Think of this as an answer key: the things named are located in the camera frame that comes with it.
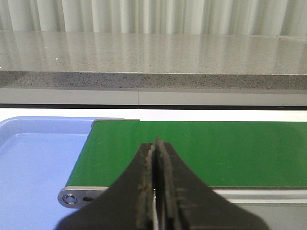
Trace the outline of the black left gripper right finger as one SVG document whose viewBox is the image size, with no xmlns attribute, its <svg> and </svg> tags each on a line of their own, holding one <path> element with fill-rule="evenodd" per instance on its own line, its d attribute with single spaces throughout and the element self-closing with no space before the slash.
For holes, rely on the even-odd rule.
<svg viewBox="0 0 307 230">
<path fill-rule="evenodd" d="M 162 230 L 266 230 L 268 225 L 209 188 L 169 142 L 155 144 L 156 210 Z"/>
</svg>

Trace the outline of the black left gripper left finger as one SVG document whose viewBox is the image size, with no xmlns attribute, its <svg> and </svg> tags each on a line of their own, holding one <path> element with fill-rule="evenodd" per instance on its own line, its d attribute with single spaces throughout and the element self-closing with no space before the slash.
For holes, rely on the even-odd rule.
<svg viewBox="0 0 307 230">
<path fill-rule="evenodd" d="M 58 230 L 152 230 L 152 143 L 142 143 L 120 177 L 90 204 L 63 218 Z"/>
</svg>

